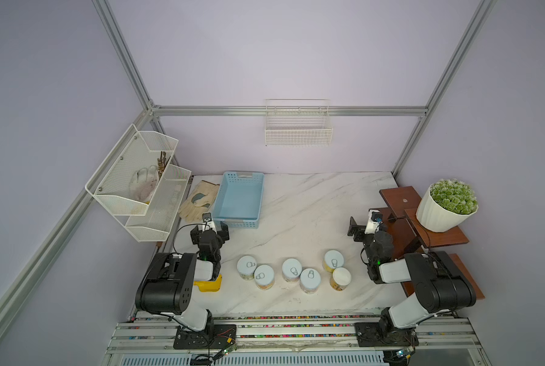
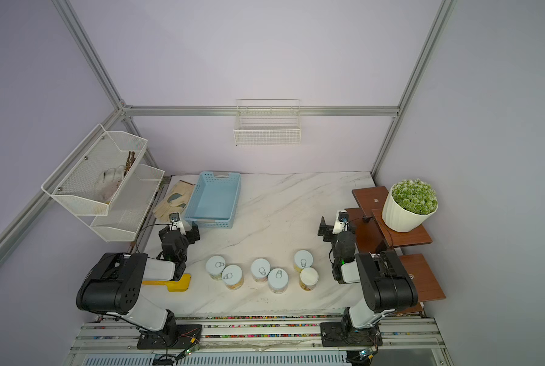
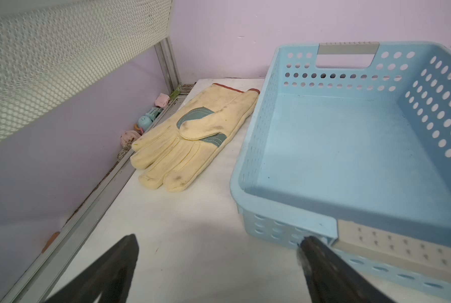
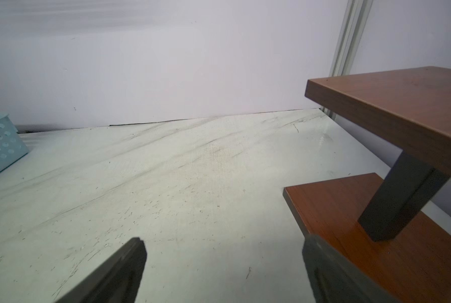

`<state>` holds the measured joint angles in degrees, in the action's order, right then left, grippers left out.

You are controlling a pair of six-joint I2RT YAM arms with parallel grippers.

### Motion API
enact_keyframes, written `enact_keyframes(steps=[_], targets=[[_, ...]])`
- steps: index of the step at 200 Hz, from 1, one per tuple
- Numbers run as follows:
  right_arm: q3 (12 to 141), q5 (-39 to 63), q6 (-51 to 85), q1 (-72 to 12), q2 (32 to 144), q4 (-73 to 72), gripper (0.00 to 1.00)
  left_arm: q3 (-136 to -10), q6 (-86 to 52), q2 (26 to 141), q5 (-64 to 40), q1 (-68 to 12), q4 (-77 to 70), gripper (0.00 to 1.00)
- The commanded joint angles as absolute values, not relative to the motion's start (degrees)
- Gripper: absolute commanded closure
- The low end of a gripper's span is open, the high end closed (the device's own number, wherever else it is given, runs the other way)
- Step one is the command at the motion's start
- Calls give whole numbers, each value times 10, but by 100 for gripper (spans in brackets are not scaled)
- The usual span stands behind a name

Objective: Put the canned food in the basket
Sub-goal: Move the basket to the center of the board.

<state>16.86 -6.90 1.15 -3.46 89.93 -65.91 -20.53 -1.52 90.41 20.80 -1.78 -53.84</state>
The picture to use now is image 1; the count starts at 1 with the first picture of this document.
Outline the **light blue plastic basket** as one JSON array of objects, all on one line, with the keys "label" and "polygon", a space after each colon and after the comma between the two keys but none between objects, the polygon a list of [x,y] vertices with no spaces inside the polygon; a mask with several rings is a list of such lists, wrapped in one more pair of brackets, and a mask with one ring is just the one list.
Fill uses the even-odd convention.
[{"label": "light blue plastic basket", "polygon": [[225,172],[212,210],[214,221],[228,227],[257,229],[264,180],[261,172]]}]

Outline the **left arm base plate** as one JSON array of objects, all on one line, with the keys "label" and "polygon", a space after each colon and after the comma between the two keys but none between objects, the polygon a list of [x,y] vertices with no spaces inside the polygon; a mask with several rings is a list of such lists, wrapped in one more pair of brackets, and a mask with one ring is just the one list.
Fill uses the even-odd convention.
[{"label": "left arm base plate", "polygon": [[176,350],[221,350],[236,343],[237,326],[235,324],[208,325],[202,331],[191,331],[179,326],[173,348]]}]

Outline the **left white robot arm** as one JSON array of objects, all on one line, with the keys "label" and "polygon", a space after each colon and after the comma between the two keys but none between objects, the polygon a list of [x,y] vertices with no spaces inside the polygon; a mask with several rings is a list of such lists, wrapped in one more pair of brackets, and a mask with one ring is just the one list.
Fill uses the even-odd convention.
[{"label": "left white robot arm", "polygon": [[190,232],[197,253],[158,253],[135,295],[138,310],[172,317],[193,332],[211,332],[211,312],[192,300],[196,282],[216,285],[220,280],[221,248],[229,236],[225,223],[213,221],[197,225]]}]

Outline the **yellow label can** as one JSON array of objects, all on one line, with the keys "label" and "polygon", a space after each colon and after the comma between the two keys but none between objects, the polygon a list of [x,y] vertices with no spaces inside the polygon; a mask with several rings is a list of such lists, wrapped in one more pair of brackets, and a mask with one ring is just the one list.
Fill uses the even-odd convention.
[{"label": "yellow label can", "polygon": [[343,267],[345,259],[341,252],[331,249],[324,254],[323,267],[325,271],[333,273],[337,268]]}]

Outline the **orange label can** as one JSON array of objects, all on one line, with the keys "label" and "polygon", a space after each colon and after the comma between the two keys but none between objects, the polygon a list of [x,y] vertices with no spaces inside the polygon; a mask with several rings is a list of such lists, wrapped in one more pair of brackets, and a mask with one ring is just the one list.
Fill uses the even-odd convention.
[{"label": "orange label can", "polygon": [[261,290],[269,290],[275,284],[275,272],[270,265],[260,265],[254,271],[254,281]]}]

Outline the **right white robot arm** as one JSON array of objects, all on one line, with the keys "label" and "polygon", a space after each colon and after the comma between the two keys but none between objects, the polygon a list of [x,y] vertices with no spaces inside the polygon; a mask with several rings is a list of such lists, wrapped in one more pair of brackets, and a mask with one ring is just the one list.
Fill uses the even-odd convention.
[{"label": "right white robot arm", "polygon": [[350,218],[347,235],[363,245],[368,277],[376,285],[410,282],[414,287],[406,300],[382,311],[380,334],[408,331],[438,314],[475,305],[474,287],[447,253],[407,253],[395,259],[393,237],[377,210],[365,225]]}]

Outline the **pink label can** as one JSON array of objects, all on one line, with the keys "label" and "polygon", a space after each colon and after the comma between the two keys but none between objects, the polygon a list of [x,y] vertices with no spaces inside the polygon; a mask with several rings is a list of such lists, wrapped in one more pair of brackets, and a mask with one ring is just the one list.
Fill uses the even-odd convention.
[{"label": "pink label can", "polygon": [[305,268],[300,276],[301,290],[306,294],[314,294],[321,285],[321,274],[315,268]]},{"label": "pink label can", "polygon": [[301,262],[295,258],[286,259],[281,267],[282,276],[286,282],[298,282],[302,271]]}]

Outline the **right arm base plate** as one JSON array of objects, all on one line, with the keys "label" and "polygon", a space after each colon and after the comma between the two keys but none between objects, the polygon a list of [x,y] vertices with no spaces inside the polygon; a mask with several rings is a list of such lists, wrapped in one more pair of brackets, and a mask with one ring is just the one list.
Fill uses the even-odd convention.
[{"label": "right arm base plate", "polygon": [[359,347],[415,347],[419,344],[413,329],[397,329],[380,323],[355,323]]}]

